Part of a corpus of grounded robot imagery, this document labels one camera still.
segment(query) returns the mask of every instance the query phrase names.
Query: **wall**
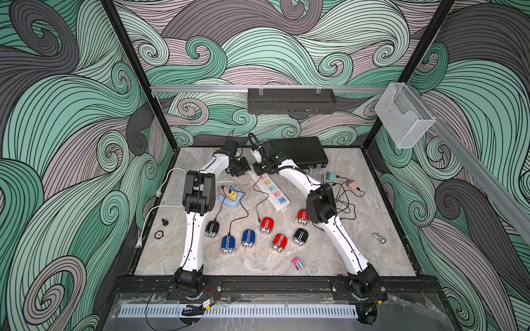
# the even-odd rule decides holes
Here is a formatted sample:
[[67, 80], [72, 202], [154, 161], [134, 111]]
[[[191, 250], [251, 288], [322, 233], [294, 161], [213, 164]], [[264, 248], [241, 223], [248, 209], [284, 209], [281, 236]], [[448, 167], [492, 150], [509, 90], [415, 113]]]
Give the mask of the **wall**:
[[86, 330], [171, 151], [98, 0], [0, 3], [0, 325]]
[[[396, 82], [436, 1], [116, 0], [151, 84], [387, 85]], [[250, 115], [245, 94], [163, 93], [180, 145], [234, 130], [265, 140], [318, 136], [362, 145], [379, 95], [338, 95], [332, 115]]]
[[[530, 211], [528, 5], [453, 11], [410, 83]], [[527, 330], [530, 248], [436, 133], [399, 150], [383, 128], [368, 152], [423, 271], [438, 277], [463, 329]]]

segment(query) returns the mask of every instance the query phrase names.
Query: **perforated metal strip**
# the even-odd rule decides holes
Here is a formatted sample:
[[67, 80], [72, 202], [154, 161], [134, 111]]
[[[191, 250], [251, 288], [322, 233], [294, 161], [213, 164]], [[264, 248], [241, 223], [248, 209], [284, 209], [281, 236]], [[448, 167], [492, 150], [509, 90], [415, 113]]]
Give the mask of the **perforated metal strip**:
[[[184, 304], [149, 305], [147, 317], [184, 317]], [[144, 317], [145, 304], [128, 303], [121, 306], [118, 317]], [[217, 304], [202, 317], [215, 318], [357, 318], [354, 305], [323, 304]]]

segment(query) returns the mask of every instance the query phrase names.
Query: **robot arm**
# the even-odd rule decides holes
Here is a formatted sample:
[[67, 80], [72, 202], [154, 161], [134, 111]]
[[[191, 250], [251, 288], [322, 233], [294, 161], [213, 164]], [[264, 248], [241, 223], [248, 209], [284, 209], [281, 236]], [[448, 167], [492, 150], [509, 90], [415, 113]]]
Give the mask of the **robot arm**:
[[[249, 140], [257, 140], [249, 135]], [[294, 161], [283, 152], [276, 152], [267, 142], [253, 144], [257, 162], [253, 165], [257, 175], [265, 172], [278, 173], [289, 179], [304, 195], [307, 196], [306, 211], [309, 219], [330, 237], [344, 260], [352, 292], [359, 298], [373, 295], [373, 289], [379, 288], [379, 275], [374, 267], [362, 255], [344, 229], [330, 184], [322, 184], [311, 178], [305, 171], [296, 166]]]
[[187, 296], [194, 296], [202, 291], [202, 241], [206, 214], [215, 205], [215, 178], [224, 170], [232, 176], [241, 176], [250, 169], [246, 159], [237, 158], [236, 153], [237, 142], [227, 140], [203, 168], [186, 173], [182, 195], [187, 222], [186, 240], [174, 281]]

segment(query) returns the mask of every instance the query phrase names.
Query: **power plug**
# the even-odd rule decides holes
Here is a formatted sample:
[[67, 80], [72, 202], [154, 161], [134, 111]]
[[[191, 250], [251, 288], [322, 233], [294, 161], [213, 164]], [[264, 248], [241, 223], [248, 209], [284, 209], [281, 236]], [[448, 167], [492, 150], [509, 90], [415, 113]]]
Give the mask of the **power plug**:
[[136, 245], [134, 248], [141, 248], [142, 247], [142, 237], [138, 237], [138, 241], [136, 242]]
[[336, 183], [337, 182], [337, 174], [333, 173], [331, 171], [326, 172], [326, 180], [328, 182]]

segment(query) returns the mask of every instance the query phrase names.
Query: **white power strip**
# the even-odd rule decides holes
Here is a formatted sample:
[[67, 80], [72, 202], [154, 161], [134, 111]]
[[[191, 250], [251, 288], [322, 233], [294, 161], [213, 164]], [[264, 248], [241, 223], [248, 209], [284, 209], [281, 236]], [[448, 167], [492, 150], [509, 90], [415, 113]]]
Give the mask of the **white power strip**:
[[[253, 170], [248, 171], [248, 174], [252, 177], [252, 180], [256, 182], [258, 180], [258, 175]], [[284, 193], [278, 188], [278, 186], [270, 179], [269, 175], [263, 174], [258, 181], [259, 188], [269, 194], [269, 201], [272, 203], [272, 206], [276, 208], [276, 212], [286, 211], [287, 206], [291, 203], [287, 199]]]

